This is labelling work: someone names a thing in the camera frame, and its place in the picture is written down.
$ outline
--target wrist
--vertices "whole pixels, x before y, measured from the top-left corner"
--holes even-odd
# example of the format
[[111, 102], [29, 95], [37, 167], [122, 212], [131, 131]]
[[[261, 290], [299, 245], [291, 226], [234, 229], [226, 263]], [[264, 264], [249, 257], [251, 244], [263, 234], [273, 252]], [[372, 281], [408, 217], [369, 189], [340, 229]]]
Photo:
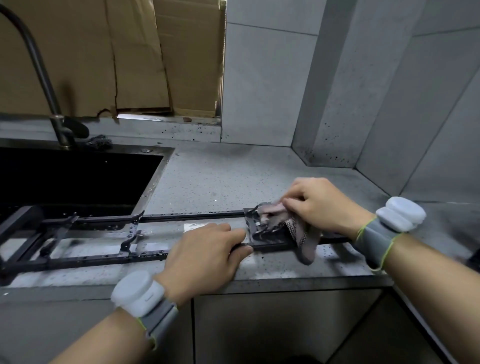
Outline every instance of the wrist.
[[169, 271], [162, 271], [154, 275], [153, 277], [158, 283], [165, 289], [165, 298], [170, 302], [175, 303], [177, 306], [182, 306], [191, 297], [185, 290], [184, 285], [178, 284], [175, 280], [175, 276]]
[[352, 241], [355, 241], [359, 231], [376, 217], [375, 214], [359, 206], [359, 209], [354, 211], [347, 219], [342, 227], [342, 233]]

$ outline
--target right hand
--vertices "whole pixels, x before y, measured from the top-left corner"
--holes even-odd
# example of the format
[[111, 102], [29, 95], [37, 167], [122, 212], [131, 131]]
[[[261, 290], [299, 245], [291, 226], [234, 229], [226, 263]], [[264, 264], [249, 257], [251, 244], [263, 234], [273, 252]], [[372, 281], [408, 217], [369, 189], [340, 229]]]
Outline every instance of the right hand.
[[326, 178], [297, 178], [280, 201], [309, 224], [352, 240], [375, 218]]

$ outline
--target cardboard box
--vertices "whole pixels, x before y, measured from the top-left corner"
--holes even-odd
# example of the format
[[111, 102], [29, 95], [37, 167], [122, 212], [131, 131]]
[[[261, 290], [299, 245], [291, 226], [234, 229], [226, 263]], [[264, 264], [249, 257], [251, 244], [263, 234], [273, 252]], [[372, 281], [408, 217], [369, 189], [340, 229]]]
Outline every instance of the cardboard box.
[[213, 117], [223, 73], [225, 8], [218, 0], [153, 0], [175, 114]]
[[[169, 108], [150, 0], [3, 0], [30, 28], [65, 115]], [[25, 45], [0, 16], [0, 112], [49, 114]]]

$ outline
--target hand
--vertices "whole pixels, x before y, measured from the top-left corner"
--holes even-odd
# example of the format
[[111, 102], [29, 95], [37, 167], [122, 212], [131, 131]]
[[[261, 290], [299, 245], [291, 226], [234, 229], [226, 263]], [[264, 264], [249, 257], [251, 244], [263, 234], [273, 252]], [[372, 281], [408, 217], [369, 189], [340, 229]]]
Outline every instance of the hand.
[[181, 305], [196, 295], [211, 293], [230, 281], [251, 246], [230, 250], [245, 239], [245, 230], [228, 224], [202, 226], [184, 233], [168, 254], [163, 272], [155, 279], [165, 296]]
[[375, 215], [345, 196], [326, 178], [297, 178], [280, 201], [319, 229], [352, 240]]

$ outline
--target left hand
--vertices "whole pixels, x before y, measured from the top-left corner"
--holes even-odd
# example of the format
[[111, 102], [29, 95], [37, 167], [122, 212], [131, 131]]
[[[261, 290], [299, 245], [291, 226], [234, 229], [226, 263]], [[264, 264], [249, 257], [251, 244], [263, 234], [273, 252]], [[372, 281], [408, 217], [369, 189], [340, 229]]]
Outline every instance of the left hand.
[[230, 250], [245, 239], [244, 229], [214, 224], [187, 231], [168, 254], [163, 272], [155, 279], [165, 296], [177, 305], [199, 294], [211, 293], [229, 282], [251, 246]]

